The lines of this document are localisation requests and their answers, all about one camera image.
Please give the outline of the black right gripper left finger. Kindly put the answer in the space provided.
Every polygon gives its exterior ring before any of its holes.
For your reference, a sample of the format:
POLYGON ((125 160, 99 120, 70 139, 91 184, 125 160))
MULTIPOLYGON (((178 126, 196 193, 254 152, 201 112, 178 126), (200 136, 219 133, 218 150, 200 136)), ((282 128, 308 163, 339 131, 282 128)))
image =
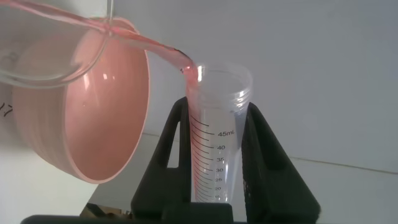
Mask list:
POLYGON ((191 147, 188 103, 177 100, 167 118, 153 156, 131 201, 134 218, 161 218, 164 208, 191 201, 191 147), (178 166, 168 167, 177 126, 180 125, 178 166))

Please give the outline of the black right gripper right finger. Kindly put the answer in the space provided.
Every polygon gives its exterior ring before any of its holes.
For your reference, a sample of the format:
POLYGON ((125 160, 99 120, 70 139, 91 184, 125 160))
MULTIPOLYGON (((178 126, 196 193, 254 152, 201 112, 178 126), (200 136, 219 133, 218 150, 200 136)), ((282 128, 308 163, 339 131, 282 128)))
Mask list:
POLYGON ((253 103, 241 149, 247 222, 317 222, 320 204, 253 103))

